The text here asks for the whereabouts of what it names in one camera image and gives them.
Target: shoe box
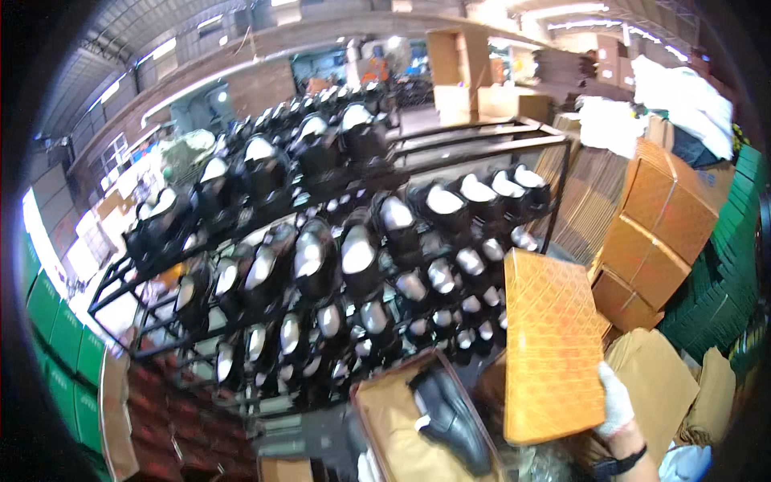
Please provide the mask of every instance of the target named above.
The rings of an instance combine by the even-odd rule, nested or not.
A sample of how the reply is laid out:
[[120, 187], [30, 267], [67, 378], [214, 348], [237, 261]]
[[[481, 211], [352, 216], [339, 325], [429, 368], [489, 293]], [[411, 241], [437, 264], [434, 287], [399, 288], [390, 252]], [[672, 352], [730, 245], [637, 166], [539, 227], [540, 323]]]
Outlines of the shoe box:
[[585, 267], [514, 249], [503, 269], [508, 322], [503, 438], [531, 445], [599, 425], [604, 392], [597, 364], [609, 326], [594, 307]]
[[662, 319], [640, 295], [607, 266], [600, 267], [591, 287], [597, 311], [623, 333], [653, 329]]
[[[472, 476], [447, 446], [429, 442], [416, 430], [421, 413], [407, 383], [429, 367], [443, 369], [458, 386], [490, 455], [492, 471], [486, 476]], [[354, 385], [351, 401], [372, 445], [375, 465], [385, 480], [504, 480], [502, 464], [490, 435], [457, 374], [439, 350], [431, 349]]]

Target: window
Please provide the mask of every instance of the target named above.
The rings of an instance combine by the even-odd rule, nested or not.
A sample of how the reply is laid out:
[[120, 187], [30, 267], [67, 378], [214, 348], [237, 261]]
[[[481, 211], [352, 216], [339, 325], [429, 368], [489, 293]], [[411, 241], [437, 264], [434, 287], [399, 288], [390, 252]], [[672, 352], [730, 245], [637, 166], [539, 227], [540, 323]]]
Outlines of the window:
[[89, 166], [91, 178], [100, 197], [104, 197], [118, 176], [131, 166], [132, 157], [128, 149], [126, 136], [121, 133], [109, 144], [102, 156]]

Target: open shoe box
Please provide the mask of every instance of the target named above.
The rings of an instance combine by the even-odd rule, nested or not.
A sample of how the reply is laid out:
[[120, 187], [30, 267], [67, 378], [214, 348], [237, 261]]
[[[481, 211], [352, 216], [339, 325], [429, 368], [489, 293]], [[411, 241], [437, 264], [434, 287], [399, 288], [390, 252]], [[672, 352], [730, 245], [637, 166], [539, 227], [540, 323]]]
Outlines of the open shoe box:
[[[477, 427], [487, 443], [493, 470], [484, 477], [474, 477], [450, 450], [433, 443], [415, 430], [421, 413], [407, 383], [429, 366], [441, 366], [460, 388], [463, 402], [470, 408]], [[499, 482], [505, 480], [502, 464], [490, 435], [474, 409], [447, 358], [432, 349], [351, 388], [351, 401], [362, 419], [364, 431], [380, 473], [390, 482], [444, 480]]]

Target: orange patterned box lid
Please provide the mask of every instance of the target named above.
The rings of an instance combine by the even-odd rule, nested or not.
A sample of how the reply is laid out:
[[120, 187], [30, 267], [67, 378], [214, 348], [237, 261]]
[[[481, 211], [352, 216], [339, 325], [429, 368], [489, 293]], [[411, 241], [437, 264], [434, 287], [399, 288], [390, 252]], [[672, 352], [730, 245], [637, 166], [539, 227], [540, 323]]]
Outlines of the orange patterned box lid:
[[503, 436], [540, 443], [604, 420], [597, 374], [607, 323], [586, 269], [514, 249], [504, 260], [508, 317]]

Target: hand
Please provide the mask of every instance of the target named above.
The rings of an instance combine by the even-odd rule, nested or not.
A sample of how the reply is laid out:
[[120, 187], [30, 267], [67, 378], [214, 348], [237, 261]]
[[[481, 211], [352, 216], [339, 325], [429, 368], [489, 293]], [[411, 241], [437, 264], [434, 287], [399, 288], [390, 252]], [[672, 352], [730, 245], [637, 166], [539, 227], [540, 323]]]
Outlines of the hand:
[[605, 421], [594, 431], [607, 441], [635, 419], [635, 411], [631, 408], [629, 391], [616, 377], [613, 369], [602, 361], [597, 371], [605, 388]]

